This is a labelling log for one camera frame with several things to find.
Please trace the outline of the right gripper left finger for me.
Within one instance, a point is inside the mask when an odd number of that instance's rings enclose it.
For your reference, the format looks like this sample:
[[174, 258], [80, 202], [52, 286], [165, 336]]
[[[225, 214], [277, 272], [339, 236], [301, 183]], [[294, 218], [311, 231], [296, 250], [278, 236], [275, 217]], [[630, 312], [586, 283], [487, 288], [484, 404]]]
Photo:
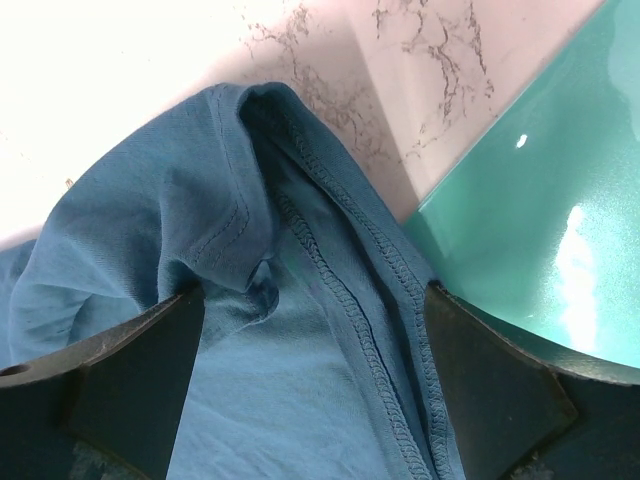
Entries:
[[195, 287], [3, 369], [2, 478], [165, 478], [203, 319]]

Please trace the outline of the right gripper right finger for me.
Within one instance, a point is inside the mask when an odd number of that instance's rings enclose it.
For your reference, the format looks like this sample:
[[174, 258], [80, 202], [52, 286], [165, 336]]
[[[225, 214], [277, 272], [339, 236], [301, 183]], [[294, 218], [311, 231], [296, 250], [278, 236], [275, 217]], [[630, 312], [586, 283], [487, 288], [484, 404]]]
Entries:
[[426, 289], [426, 330], [469, 479], [636, 479], [639, 371]]

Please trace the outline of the blue t shirt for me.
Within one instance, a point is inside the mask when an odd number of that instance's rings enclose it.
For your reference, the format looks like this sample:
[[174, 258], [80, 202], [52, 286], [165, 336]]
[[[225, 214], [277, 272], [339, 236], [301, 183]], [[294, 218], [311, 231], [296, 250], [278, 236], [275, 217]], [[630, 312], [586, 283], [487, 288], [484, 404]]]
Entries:
[[134, 132], [1, 255], [1, 363], [190, 284], [203, 330], [172, 479], [460, 479], [433, 276], [286, 85], [221, 84]]

